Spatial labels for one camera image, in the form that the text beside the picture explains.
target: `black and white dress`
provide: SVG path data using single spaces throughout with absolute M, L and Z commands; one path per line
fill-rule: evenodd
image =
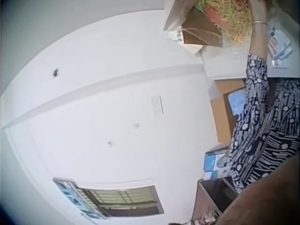
M 269 106 L 267 64 L 249 54 L 247 98 L 230 145 L 231 176 L 238 193 L 299 151 L 299 79 L 280 79 Z

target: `box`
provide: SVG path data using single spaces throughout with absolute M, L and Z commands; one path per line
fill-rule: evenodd
M 205 154 L 203 170 L 205 172 L 213 172 L 223 170 L 229 167 L 229 157 L 226 155 L 227 149 L 217 153 Z
M 229 104 L 228 95 L 234 91 L 245 88 L 245 83 L 242 79 L 217 80 L 214 82 L 215 87 L 210 89 L 218 90 L 211 97 L 211 108 L 216 124 L 217 140 L 219 143 L 228 144 L 232 139 L 233 129 L 238 116 L 234 116 Z
M 167 0 L 164 31 L 181 30 L 185 44 L 221 47 L 220 29 L 208 17 L 194 9 L 197 0 Z
M 228 145 L 220 144 L 205 153 L 203 180 L 216 180 L 230 176 L 230 159 L 227 152 Z
M 216 179 L 229 177 L 229 176 L 230 176 L 230 168 L 227 167 L 222 170 L 205 172 L 203 180 L 216 180 Z

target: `bracelet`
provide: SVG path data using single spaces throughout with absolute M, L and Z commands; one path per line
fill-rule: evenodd
M 262 24 L 268 25 L 266 22 L 260 21 L 260 20 L 254 20 L 254 21 L 252 21 L 252 24 L 253 23 L 262 23 Z

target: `brown paper bag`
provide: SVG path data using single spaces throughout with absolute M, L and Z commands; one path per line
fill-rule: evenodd
M 221 31 L 193 6 L 197 0 L 167 0 L 164 30 L 182 30 L 185 44 L 222 46 Z

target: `cardboard box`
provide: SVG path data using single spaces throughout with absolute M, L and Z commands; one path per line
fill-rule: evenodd
M 185 44 L 221 47 L 223 38 L 220 29 L 208 17 L 194 9 L 197 0 L 167 0 L 167 19 L 164 31 L 181 30 Z
M 233 116 L 228 95 L 234 91 L 245 88 L 242 79 L 217 80 L 214 82 L 214 89 L 219 93 L 211 98 L 211 108 L 215 119 L 217 139 L 219 143 L 228 144 L 232 139 L 233 129 L 237 116 Z

